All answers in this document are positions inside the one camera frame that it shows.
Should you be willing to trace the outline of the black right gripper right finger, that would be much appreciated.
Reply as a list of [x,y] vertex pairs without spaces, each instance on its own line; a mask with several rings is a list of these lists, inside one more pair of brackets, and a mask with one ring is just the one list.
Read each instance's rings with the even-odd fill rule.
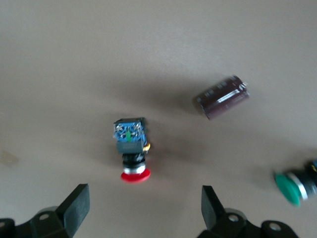
[[266,220],[253,225],[239,210],[224,208],[210,185],[202,186],[201,212],[206,225],[200,238],[297,238],[287,224]]

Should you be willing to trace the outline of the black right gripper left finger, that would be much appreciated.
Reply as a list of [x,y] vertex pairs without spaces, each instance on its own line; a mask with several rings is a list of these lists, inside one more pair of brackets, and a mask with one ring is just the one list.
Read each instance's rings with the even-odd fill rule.
[[2,238],[72,238],[90,210],[88,184],[79,184],[59,205],[40,210],[29,221],[16,225],[1,218]]

